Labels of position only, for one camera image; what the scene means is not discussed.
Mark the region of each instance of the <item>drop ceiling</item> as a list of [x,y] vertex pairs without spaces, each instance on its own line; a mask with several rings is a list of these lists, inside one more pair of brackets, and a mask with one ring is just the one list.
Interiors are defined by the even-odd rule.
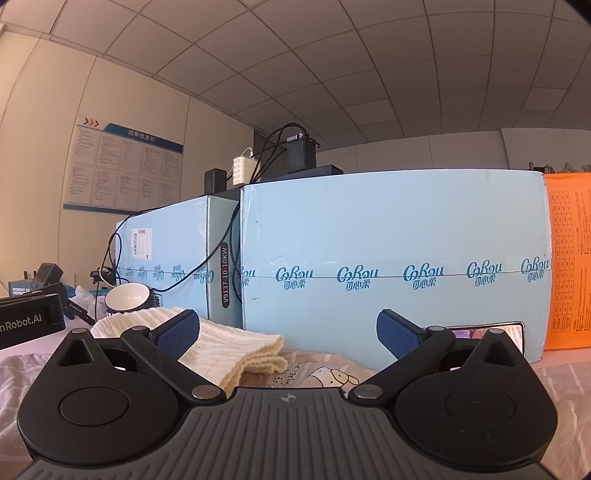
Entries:
[[323,148],[591,129],[591,28],[564,0],[9,0],[0,21]]

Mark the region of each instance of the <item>bulletin board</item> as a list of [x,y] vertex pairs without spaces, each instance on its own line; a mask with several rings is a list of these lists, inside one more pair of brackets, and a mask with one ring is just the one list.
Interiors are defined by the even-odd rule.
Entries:
[[134,213],[180,199],[183,146],[147,132],[79,116],[63,207]]

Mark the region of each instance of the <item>cardboard box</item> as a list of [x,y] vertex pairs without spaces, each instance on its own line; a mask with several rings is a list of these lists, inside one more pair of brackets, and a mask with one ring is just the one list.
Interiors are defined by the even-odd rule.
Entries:
[[551,289],[540,173],[416,170],[246,186],[244,328],[367,368],[382,309],[422,327],[523,322],[541,357]]
[[[119,230],[119,275],[160,290],[174,284],[216,247],[236,204],[234,200],[206,196],[130,218]],[[232,228],[234,255],[238,253],[239,231],[237,215]],[[172,290],[161,293],[160,305],[193,309],[200,317],[242,327],[241,305],[232,286],[229,238],[228,234],[204,267]]]

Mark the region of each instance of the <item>smartphone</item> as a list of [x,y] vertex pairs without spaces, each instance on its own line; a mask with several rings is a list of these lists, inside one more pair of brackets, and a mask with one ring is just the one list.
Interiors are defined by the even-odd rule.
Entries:
[[[480,339],[484,336],[489,328],[500,328],[506,331],[507,335],[513,340],[513,343],[517,346],[519,351],[523,354],[525,349],[525,335],[524,325],[521,322],[509,322],[509,323],[497,323],[494,325],[472,325],[472,326],[461,326],[461,327],[448,327],[456,338],[473,338]],[[456,365],[461,365],[466,357],[459,355],[458,358],[454,359],[453,362],[457,362]],[[457,370],[460,367],[451,367],[448,365],[449,370]]]

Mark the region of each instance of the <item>orange package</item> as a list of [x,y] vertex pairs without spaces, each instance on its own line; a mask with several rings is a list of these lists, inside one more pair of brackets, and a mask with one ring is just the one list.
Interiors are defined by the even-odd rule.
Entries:
[[552,226],[552,298],[545,349],[587,348],[591,346],[591,173],[544,178]]

